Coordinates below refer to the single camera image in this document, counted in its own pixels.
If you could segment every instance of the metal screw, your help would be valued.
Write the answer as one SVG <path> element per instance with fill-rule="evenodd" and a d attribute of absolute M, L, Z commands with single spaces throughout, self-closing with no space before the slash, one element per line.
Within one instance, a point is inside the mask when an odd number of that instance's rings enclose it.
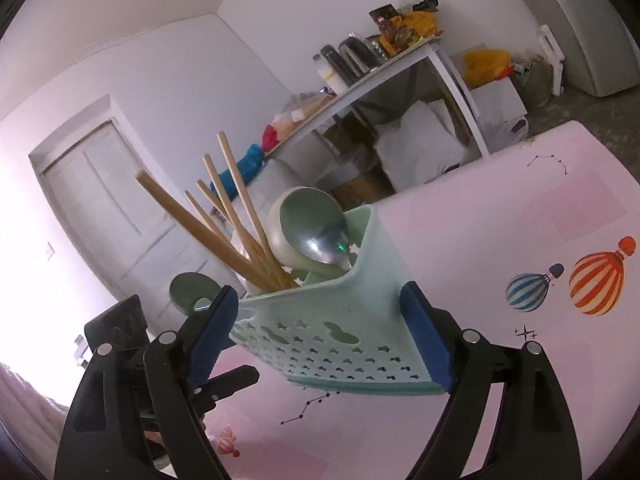
<path fill-rule="evenodd" d="M 175 341 L 176 335 L 175 332 L 162 332 L 158 340 L 163 345 L 170 345 Z"/>
<path fill-rule="evenodd" d="M 475 330 L 465 330 L 462 333 L 462 339 L 464 339 L 467 343 L 475 344 L 480 341 L 480 334 Z"/>
<path fill-rule="evenodd" d="M 529 341 L 527 343 L 527 350 L 529 350 L 533 355 L 542 354 L 542 346 L 540 346 L 540 343 L 536 343 L 535 341 Z"/>
<path fill-rule="evenodd" d="M 98 355 L 109 355 L 112 349 L 113 347 L 111 346 L 111 343 L 102 343 L 100 346 L 98 346 Z"/>

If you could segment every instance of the light green plastic basket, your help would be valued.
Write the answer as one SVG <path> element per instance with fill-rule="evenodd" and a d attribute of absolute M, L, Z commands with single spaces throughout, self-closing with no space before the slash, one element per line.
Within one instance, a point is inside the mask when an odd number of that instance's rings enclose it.
<path fill-rule="evenodd" d="M 360 394 L 442 393 L 400 313 L 410 274 L 371 206 L 346 213 L 360 249 L 344 276 L 240 301 L 233 341 L 297 384 Z"/>

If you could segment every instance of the concrete floor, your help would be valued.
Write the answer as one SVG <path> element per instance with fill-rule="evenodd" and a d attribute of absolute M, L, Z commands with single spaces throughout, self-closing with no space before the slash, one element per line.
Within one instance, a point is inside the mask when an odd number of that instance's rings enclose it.
<path fill-rule="evenodd" d="M 605 98 L 566 88 L 527 118 L 529 137 L 567 121 L 582 123 L 640 183 L 640 87 Z"/>

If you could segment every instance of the table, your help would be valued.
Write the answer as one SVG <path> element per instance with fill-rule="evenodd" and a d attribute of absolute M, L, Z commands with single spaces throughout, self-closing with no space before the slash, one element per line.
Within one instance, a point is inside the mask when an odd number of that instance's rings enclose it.
<path fill-rule="evenodd" d="M 490 342 L 543 345 L 574 418 L 587 478 L 640 404 L 640 254 L 626 257 L 620 300 L 586 316 L 569 296 L 582 257 L 640 240 L 640 186 L 578 123 L 477 160 L 376 205 L 420 288 L 462 328 Z M 505 291 L 524 272 L 553 280 L 537 310 L 516 311 Z M 207 433 L 229 426 L 238 457 L 223 455 L 233 478 L 403 479 L 424 448 L 447 396 L 384 397 L 303 390 L 242 348 L 221 355 L 219 374 L 240 364 L 260 370 L 255 386 L 207 414 Z M 478 468 L 500 401 L 492 390 L 465 473 Z"/>
<path fill-rule="evenodd" d="M 447 89 L 451 92 L 453 99 L 460 108 L 460 111 L 462 112 L 474 139 L 476 140 L 476 144 L 478 144 L 480 153 L 484 157 L 489 156 L 486 143 L 478 129 L 477 120 L 480 115 L 478 106 L 472 98 L 471 92 L 462 79 L 460 72 L 458 72 L 447 54 L 444 52 L 440 45 L 439 38 L 434 36 L 420 40 L 404 52 L 393 57 L 383 66 L 372 70 L 357 83 L 353 84 L 344 94 L 336 97 L 332 101 L 329 101 L 314 115 L 303 121 L 300 126 L 293 130 L 285 139 L 283 139 L 282 142 L 280 142 L 266 155 L 271 156 L 286 144 L 292 144 L 300 140 L 302 137 L 307 136 L 321 124 L 329 120 L 333 115 L 350 106 L 357 101 L 357 99 L 360 99 L 365 94 L 372 91 L 375 87 L 381 85 L 385 81 L 388 81 L 393 76 L 402 72 L 402 70 L 410 68 L 425 59 L 431 61 L 433 67 L 447 86 Z"/>

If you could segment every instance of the chopstick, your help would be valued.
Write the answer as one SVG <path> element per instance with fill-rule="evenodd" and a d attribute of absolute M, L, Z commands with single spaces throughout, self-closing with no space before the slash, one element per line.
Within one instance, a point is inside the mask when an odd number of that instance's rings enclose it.
<path fill-rule="evenodd" d="M 228 245 L 229 247 L 232 247 L 234 250 L 236 250 L 236 248 L 233 247 L 233 245 L 228 240 L 228 238 L 226 238 L 224 233 L 220 230 L 220 228 L 216 225 L 216 223 L 211 219 L 211 217 L 207 214 L 207 212 L 204 211 L 202 206 L 193 197 L 193 195 L 191 193 L 189 193 L 188 191 L 185 191 L 184 195 L 185 195 L 185 197 L 187 197 L 187 200 L 189 201 L 189 203 L 196 210 L 196 213 L 198 213 L 198 216 L 200 217 L 200 220 L 202 220 L 202 223 L 204 225 L 206 225 L 210 229 L 210 231 L 213 232 L 213 234 L 216 235 L 216 238 L 219 238 L 220 241 L 222 241 L 222 243 L 224 243 L 224 244 Z"/>
<path fill-rule="evenodd" d="M 136 180 L 146 189 L 149 195 L 159 203 L 167 214 L 172 216 L 178 224 L 184 227 L 191 236 L 199 241 L 226 266 L 241 276 L 244 276 L 249 282 L 264 292 L 274 292 L 276 290 L 261 269 L 257 269 L 257 267 L 253 266 L 246 258 L 238 254 L 237 251 L 223 244 L 206 225 L 201 223 L 195 216 L 176 202 L 146 171 L 139 171 L 136 175 Z"/>
<path fill-rule="evenodd" d="M 220 202 L 220 199 L 215 195 L 215 193 L 210 190 L 209 186 L 207 186 L 207 184 L 205 184 L 203 180 L 198 180 L 196 184 L 200 188 L 203 195 L 209 199 L 214 209 L 217 210 L 230 223 L 228 215 L 226 214 L 225 207 L 222 205 L 222 202 Z M 247 235 L 249 236 L 251 245 L 254 247 L 254 249 L 260 252 L 262 250 L 260 244 L 254 239 L 254 237 L 251 236 L 249 232 L 247 232 Z"/>
<path fill-rule="evenodd" d="M 240 200 L 242 201 L 242 204 L 244 205 L 244 208 L 249 215 L 249 219 L 251 220 L 251 224 L 254 226 L 254 230 L 258 235 L 258 239 L 260 240 L 260 245 L 262 246 L 262 250 L 264 251 L 264 254 L 266 256 L 266 263 L 273 271 L 273 275 L 280 286 L 282 286 L 283 288 L 292 288 L 294 286 L 298 286 L 297 283 L 293 281 L 293 278 L 286 272 L 284 272 L 284 270 L 282 270 L 280 263 L 276 260 L 276 257 L 271 251 L 269 241 L 267 240 L 267 235 L 265 234 L 264 228 L 260 223 L 260 218 L 258 216 L 258 213 L 255 211 L 255 207 L 253 202 L 251 201 L 249 192 L 244 185 L 242 175 L 240 174 L 240 170 L 238 170 L 238 165 L 236 164 L 234 154 L 231 151 L 231 146 L 229 146 L 229 142 L 226 139 L 226 135 L 224 132 L 218 133 L 218 142 L 220 144 L 220 148 L 222 149 L 222 153 L 225 156 L 226 164 L 229 168 L 229 173 L 231 173 L 231 177 L 236 184 L 236 189 L 238 190 Z"/>
<path fill-rule="evenodd" d="M 247 232 L 247 230 L 242 225 L 242 222 L 238 218 L 238 214 L 236 213 L 231 200 L 229 200 L 229 197 L 226 194 L 225 187 L 222 185 L 222 181 L 220 180 L 220 176 L 218 175 L 218 170 L 216 170 L 216 167 L 213 164 L 213 160 L 211 160 L 211 157 L 208 153 L 204 155 L 203 160 L 204 165 L 207 168 L 207 173 L 209 173 L 209 177 L 213 182 L 213 186 L 216 188 L 216 192 L 218 193 L 218 198 L 220 199 L 220 202 L 222 203 L 222 206 L 226 211 L 226 217 L 228 218 L 229 222 L 231 222 L 233 228 L 238 232 L 240 241 L 249 254 L 249 259 L 256 266 L 262 266 L 263 257 L 260 254 L 261 250 L 254 243 L 252 243 L 253 237 Z M 280 283 L 277 282 L 277 280 L 274 281 L 272 285 L 275 288 L 280 288 Z"/>

